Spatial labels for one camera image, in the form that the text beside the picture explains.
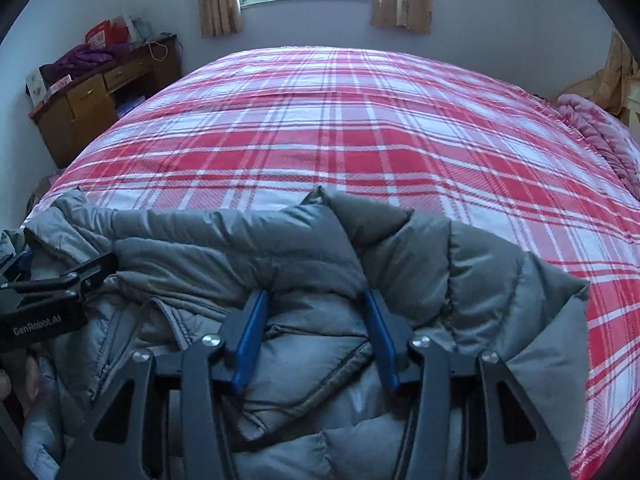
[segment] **wall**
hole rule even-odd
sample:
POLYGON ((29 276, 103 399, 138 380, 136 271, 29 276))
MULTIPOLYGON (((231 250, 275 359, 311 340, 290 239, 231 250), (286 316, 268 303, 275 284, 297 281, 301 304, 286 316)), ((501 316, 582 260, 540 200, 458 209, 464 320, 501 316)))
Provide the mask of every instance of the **wall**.
POLYGON ((39 180, 56 167, 29 119, 27 73, 84 41, 122 0, 31 0, 0 44, 0 229, 20 226, 39 180))
POLYGON ((200 37, 197 0, 134 0, 133 10, 184 45, 187 72, 238 50, 328 45, 444 60, 551 96, 603 67, 612 23, 597 0, 434 0, 430 36, 371 27, 370 3, 272 2, 243 10, 244 32, 200 37))
POLYGON ((0 44, 0 228, 16 227, 30 192, 54 169, 28 119, 24 78, 128 8, 156 32, 176 32, 184 71, 231 52, 328 45, 444 60, 551 96, 603 67, 612 25, 596 0, 434 0, 430 36, 369 25, 369 2, 273 2, 243 11, 244 32, 200 37, 197 0, 31 0, 0 44))

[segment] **metal screw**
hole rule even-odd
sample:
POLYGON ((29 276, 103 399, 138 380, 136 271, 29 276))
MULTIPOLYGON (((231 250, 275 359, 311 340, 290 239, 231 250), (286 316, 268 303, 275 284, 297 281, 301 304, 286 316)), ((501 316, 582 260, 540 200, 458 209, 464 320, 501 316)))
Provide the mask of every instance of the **metal screw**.
POLYGON ((222 339, 217 335, 207 334, 202 338, 202 342, 204 343, 204 346, 218 346, 222 343, 222 339))
POLYGON ((431 344, 431 338, 428 336, 418 336, 411 339, 411 345, 416 348, 426 348, 431 344))
POLYGON ((492 365, 495 365, 500 360, 498 354, 496 352, 491 352, 490 350, 485 350, 484 352, 482 352, 481 358, 485 363, 489 363, 492 365))
POLYGON ((151 352, 149 350, 136 350, 133 352, 133 360, 137 363, 144 363, 151 359, 151 352))

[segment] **gray down jacket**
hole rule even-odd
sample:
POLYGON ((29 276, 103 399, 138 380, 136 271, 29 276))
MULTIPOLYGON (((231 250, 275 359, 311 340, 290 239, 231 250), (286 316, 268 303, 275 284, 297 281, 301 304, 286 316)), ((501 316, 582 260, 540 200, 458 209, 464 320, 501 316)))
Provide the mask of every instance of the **gray down jacket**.
POLYGON ((34 278, 107 251, 120 261, 89 324, 40 359, 24 459, 41 480, 132 351, 187 348, 254 288, 269 291, 270 318, 246 400, 226 406, 241 479, 391 478, 407 406, 383 393, 372 362, 357 309, 368 287, 450 351, 497 351, 565 460, 574 452, 588 286, 487 232, 318 188, 277 212, 116 211, 76 190, 24 235, 34 278))

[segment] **bed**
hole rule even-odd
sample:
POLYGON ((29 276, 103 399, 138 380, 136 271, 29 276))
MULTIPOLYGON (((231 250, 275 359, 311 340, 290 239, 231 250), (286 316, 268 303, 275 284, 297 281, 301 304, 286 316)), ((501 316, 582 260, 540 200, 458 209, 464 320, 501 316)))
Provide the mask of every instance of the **bed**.
POLYGON ((613 118, 372 50, 241 52, 92 142, 32 214, 80 187, 119 209, 281 208, 313 186, 445 214, 591 281, 588 480, 640 400, 638 153, 613 118))

